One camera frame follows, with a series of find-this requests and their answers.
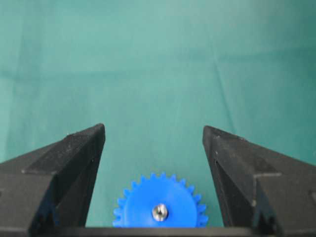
blue gear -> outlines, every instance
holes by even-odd
[[[165,173],[150,179],[141,176],[140,184],[132,182],[131,190],[124,190],[118,199],[119,208],[114,210],[114,227],[205,227],[208,217],[203,213],[206,205],[199,204],[201,195],[193,195],[194,186],[186,187],[186,180],[177,182],[176,176]],[[156,221],[152,209],[163,203],[168,209],[164,221]]]

black plastic part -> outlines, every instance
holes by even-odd
[[[262,235],[250,228],[64,228],[54,229],[41,237],[262,237]]]
[[[225,226],[316,236],[316,167],[206,126],[203,144]]]
[[[104,142],[98,124],[0,164],[0,236],[84,226]]]
[[[316,167],[206,126],[225,228],[84,228],[102,124],[0,164],[1,237],[314,237]]]

green cloth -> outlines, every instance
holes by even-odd
[[[222,225],[207,124],[316,164],[314,0],[0,0],[0,16],[0,161],[104,123],[88,226],[162,171]]]

metal screw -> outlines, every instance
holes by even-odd
[[[168,209],[165,204],[158,204],[153,208],[153,218],[156,221],[164,221],[168,217]]]

teal fabric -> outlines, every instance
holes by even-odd
[[[316,164],[314,0],[0,0],[0,19],[0,161],[106,126],[88,226],[162,171],[222,225],[206,124]]]

